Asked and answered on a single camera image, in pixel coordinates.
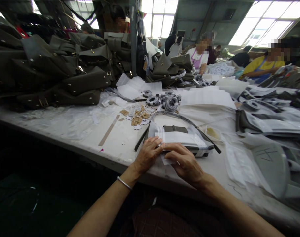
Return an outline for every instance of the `brown label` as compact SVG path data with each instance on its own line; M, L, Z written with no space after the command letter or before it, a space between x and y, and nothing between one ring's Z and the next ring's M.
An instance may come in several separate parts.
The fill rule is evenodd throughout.
M120 111L123 115L127 116L129 114L129 112L127 110L122 110Z

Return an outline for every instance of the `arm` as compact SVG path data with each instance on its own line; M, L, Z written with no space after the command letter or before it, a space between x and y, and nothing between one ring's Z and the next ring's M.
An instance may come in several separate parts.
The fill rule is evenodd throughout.
M216 201L220 210L232 221L242 236L283 236L261 216L225 190L216 179L203 172L193 154L181 144L167 144L166 159L173 164L176 173L190 185Z
M162 139L150 137L145 142L136 160L121 175L121 180L133 187L140 176L154 164L163 151L164 144L156 149ZM130 190L118 180L88 209L73 227L68 237L107 236L117 213Z
M201 75L203 75L203 73L205 72L206 67L207 67L207 63L202 64L202 66L200 67L199 73L200 73Z

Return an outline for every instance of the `silver bangle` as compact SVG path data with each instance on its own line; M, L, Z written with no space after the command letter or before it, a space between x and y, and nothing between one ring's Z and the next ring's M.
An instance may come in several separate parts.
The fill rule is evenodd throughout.
M133 190L131 187L129 187L128 184L126 184L124 181L122 181L119 176L117 176L117 179L118 179L119 182L121 182L123 185L125 185L130 191Z

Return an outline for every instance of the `packaging material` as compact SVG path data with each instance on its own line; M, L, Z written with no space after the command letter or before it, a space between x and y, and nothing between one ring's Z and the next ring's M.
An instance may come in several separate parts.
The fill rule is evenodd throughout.
M238 99L244 89L249 85L249 82L222 78L219 79L216 85L219 86L219 89L228 92L232 98Z
M236 110L236 106L229 93L223 90L182 90L181 106L185 105L218 105Z

